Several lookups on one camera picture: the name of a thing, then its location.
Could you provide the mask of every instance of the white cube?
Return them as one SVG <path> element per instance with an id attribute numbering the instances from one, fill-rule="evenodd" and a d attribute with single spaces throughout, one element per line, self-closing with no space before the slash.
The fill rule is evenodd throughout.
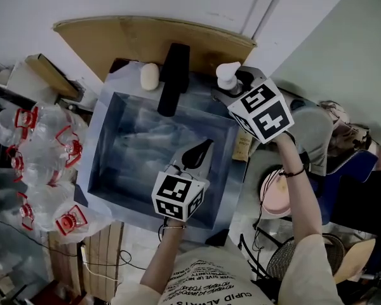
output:
<path id="1" fill-rule="evenodd" d="M 159 172 L 152 190 L 157 214 L 187 221 L 202 204 L 206 183 L 187 177 Z"/>
<path id="2" fill-rule="evenodd" d="M 284 97 L 271 79 L 244 94 L 228 110 L 245 132 L 263 144 L 294 124 Z"/>

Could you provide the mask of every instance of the cream t-shirt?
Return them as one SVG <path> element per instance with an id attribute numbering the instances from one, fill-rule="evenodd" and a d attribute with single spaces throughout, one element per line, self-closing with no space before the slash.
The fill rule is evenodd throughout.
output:
<path id="1" fill-rule="evenodd" d="M 202 247 L 177 257 L 162 295 L 137 283 L 123 282 L 111 305 L 270 305 L 252 282 L 241 255 L 222 248 Z M 331 275 L 323 237 L 298 243 L 279 291 L 280 305 L 342 305 Z"/>

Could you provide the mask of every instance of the shirt sleeve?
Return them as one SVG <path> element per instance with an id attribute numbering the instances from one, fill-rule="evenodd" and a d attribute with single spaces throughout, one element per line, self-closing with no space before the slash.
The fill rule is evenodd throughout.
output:
<path id="1" fill-rule="evenodd" d="M 123 282 L 117 287 L 111 305 L 157 305 L 161 295 L 148 286 Z"/>
<path id="2" fill-rule="evenodd" d="M 279 290 L 278 304 L 343 305 L 321 235 L 310 235 L 298 243 Z"/>

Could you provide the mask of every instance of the black wristband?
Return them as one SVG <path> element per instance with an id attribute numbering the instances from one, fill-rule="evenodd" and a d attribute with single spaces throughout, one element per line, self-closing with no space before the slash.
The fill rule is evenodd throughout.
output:
<path id="1" fill-rule="evenodd" d="M 294 176 L 297 176 L 299 174 L 302 174 L 304 171 L 305 171 L 305 168 L 303 167 L 300 172 L 295 173 L 295 174 L 294 173 L 285 173 L 285 172 L 283 172 L 283 173 L 281 172 L 279 174 L 282 175 L 282 176 L 285 176 L 285 177 L 294 177 Z"/>

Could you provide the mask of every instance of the sink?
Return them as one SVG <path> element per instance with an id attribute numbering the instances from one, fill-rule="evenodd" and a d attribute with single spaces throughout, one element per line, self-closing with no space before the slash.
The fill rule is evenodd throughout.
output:
<path id="1" fill-rule="evenodd" d="M 185 234 L 187 240 L 205 242 L 229 228 L 236 209 L 246 169 L 246 163 L 232 160 L 238 125 L 224 105 L 211 99 L 204 80 L 193 74 L 175 115 L 160 115 L 161 92 L 141 89 L 141 66 L 130 62 L 105 82 L 83 148 L 76 201 L 157 231 L 163 217 L 154 211 L 151 193 L 158 172 L 166 169 L 177 149 L 211 139 L 210 186 Z"/>

